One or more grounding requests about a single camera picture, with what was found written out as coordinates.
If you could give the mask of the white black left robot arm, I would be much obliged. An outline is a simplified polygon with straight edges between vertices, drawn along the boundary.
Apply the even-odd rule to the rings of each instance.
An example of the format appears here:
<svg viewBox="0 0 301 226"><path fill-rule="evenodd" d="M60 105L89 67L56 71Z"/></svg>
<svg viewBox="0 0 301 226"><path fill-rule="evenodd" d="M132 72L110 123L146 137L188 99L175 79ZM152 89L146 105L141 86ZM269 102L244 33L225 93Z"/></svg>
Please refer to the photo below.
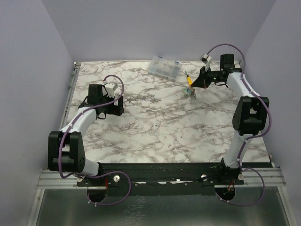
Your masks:
<svg viewBox="0 0 301 226"><path fill-rule="evenodd" d="M87 175L88 181L98 186L104 174L100 164L86 159L83 137L96 120L107 115L121 116L124 112L123 97L116 97L117 83L90 84L88 95L79 105L75 117L60 131L48 136L48 169Z"/></svg>

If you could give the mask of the yellow handled screwdriver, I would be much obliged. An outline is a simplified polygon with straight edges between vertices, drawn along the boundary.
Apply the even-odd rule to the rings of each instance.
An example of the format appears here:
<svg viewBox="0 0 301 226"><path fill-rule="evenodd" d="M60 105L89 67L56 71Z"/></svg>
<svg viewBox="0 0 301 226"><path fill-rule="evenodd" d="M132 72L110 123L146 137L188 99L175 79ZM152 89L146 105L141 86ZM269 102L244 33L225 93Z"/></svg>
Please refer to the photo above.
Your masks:
<svg viewBox="0 0 301 226"><path fill-rule="evenodd" d="M187 71L185 71L184 73L186 75L186 79L187 79L187 82L188 82L189 86L191 86L192 85L192 80L191 80L190 76L188 75Z"/></svg>

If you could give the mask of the aluminium rail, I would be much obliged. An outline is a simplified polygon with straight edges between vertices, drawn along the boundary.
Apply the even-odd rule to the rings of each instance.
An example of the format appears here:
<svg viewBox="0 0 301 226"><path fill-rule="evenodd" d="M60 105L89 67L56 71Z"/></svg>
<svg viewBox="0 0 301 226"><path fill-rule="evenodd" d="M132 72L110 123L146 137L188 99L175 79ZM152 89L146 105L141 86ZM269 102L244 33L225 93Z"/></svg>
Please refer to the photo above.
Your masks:
<svg viewBox="0 0 301 226"><path fill-rule="evenodd" d="M81 66L81 62L74 62L74 69L71 74L71 80L69 83L69 91L68 91L68 95L67 95L67 99L66 99L63 116L62 116L62 119L60 122L59 129L63 128L67 124L68 114L70 111L70 106L71 106L74 90L76 87L80 66Z"/></svg>
<svg viewBox="0 0 301 226"><path fill-rule="evenodd" d="M40 173L38 180L38 189L105 189L107 187L118 187L122 182L128 183L125 176L120 173L112 174L108 176L108 185L101 179L92 178L77 178L70 176L66 179L62 179L56 172L49 170L43 170ZM257 168L256 172L248 170L246 172L239 173L238 178L227 179L224 182L213 179L212 176L205 173L199 175L197 178L135 178L131 177L130 181L133 186L139 185L190 185L196 183L201 186L214 186L215 188L228 187L234 185L235 187L260 187L263 184L266 187L278 187L285 186L286 182L284 175L280 168Z"/></svg>

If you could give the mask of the aluminium left side rail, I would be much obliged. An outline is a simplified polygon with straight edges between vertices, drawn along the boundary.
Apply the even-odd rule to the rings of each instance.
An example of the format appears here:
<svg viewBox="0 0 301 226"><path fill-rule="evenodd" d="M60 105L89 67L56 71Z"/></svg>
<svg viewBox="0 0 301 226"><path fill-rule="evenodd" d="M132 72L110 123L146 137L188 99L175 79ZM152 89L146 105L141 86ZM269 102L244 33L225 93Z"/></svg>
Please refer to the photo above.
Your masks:
<svg viewBox="0 0 301 226"><path fill-rule="evenodd" d="M62 116L62 119L60 122L59 129L63 128L67 124L68 114L70 111L70 106L71 106L74 90L76 87L80 66L81 66L81 62L74 62L74 69L71 74L71 80L69 83L69 91L68 91L68 95L67 95L67 99L66 99L63 116Z"/></svg>

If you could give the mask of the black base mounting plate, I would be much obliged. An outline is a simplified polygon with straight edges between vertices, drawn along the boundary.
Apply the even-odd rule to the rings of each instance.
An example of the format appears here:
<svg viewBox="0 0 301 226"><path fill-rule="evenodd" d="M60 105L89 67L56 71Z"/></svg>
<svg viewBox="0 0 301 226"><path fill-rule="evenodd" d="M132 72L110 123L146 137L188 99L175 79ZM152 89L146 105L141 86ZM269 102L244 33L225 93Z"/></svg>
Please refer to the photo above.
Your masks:
<svg viewBox="0 0 301 226"><path fill-rule="evenodd" d="M103 163L104 178L84 178L78 187L110 196L214 195L215 186L242 185L240 169L221 163Z"/></svg>

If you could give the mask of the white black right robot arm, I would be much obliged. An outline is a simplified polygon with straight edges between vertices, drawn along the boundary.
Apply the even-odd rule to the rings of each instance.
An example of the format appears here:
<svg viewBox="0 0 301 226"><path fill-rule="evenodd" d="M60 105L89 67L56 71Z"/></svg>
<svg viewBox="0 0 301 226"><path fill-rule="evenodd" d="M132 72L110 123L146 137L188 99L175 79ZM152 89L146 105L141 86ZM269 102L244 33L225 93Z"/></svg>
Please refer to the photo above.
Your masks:
<svg viewBox="0 0 301 226"><path fill-rule="evenodd" d="M240 173L242 159L250 142L263 134L269 114L269 99L254 91L246 80L243 69L235 67L233 54L221 55L218 71L211 70L212 58L208 54L204 54L200 60L205 66L200 69L192 87L206 89L212 83L226 85L239 99L232 118L234 137L216 172L217 181L227 184L233 176L236 177Z"/></svg>

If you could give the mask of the aluminium front rail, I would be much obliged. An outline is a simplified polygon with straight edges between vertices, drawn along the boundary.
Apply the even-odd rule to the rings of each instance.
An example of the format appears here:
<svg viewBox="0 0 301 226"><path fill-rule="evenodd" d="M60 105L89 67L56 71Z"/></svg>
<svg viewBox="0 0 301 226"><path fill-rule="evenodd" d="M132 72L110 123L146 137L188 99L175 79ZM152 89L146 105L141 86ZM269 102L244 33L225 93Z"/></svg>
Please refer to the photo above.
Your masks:
<svg viewBox="0 0 301 226"><path fill-rule="evenodd" d="M92 178L77 178L70 176L66 179L62 179L56 172L49 170L43 170L40 173L38 180L38 189L105 189L107 187L118 187L122 182L128 183L125 176L120 173L112 174L108 176L108 185L101 179ZM260 187L263 184L266 187L278 187L285 186L286 182L284 175L280 168L257 168L256 172L248 170L246 172L239 173L238 178L227 179L224 182L213 179L212 176L205 173L199 175L197 178L135 178L131 177L130 181L133 186L139 185L190 185L196 183L201 186L214 186L215 188L228 187L234 185L235 187Z"/></svg>

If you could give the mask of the clear plastic organizer box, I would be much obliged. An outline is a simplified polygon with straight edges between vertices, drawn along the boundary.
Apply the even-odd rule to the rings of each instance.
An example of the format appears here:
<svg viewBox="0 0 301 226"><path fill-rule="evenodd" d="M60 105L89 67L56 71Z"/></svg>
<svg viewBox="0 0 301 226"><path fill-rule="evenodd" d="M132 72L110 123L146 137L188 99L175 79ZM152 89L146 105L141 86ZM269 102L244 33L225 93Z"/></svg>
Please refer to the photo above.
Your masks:
<svg viewBox="0 0 301 226"><path fill-rule="evenodd" d="M158 76L169 81L176 81L181 70L182 64L178 61L166 60L160 56L155 56L148 68L147 72L151 75Z"/></svg>

